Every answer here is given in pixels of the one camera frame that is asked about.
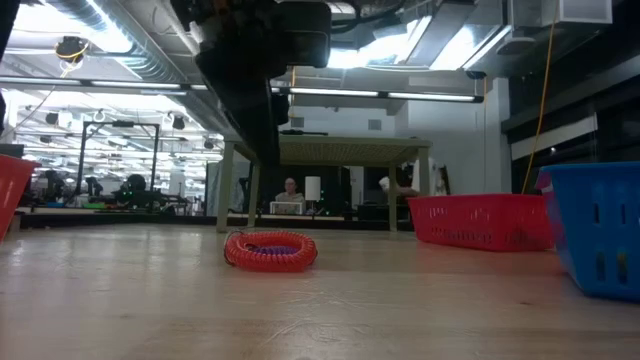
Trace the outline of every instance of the red coiled cable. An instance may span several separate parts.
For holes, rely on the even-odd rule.
[[[318,250],[308,236],[285,231],[232,233],[224,246],[231,265],[265,272],[300,272],[313,263]]]

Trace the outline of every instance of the red plastic basket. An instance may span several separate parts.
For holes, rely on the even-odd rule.
[[[418,240],[490,251],[553,245],[542,196],[465,195],[409,199]]]
[[[40,164],[0,155],[0,242],[13,220],[24,187]]]

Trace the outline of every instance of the table surface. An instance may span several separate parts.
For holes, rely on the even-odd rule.
[[[640,306],[583,296],[553,252],[302,230],[299,274],[225,264],[213,227],[22,232],[0,246],[0,359],[631,359]]]
[[[247,159],[255,159],[239,139],[225,141],[234,142]],[[418,149],[429,147],[431,142],[419,139],[280,135],[280,161],[285,165],[386,167],[412,160]]]

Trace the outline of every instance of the workbench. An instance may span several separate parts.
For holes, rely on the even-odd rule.
[[[235,151],[252,163],[248,225],[255,225],[256,205],[260,181],[257,157],[240,138],[225,137],[220,188],[218,190],[218,219],[216,230],[227,231],[229,195]],[[389,169],[391,184],[397,183],[396,166],[414,159],[429,163],[431,142],[400,138],[350,138],[335,136],[280,135],[280,162],[282,165],[305,166],[365,166]],[[429,167],[420,167],[420,189],[429,189]],[[389,204],[395,204],[397,189],[391,186]],[[389,230],[397,231],[397,211],[389,206]]]

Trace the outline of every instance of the blue plastic basket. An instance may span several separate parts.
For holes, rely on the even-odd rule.
[[[536,187],[578,286],[640,301],[640,162],[547,166]]]

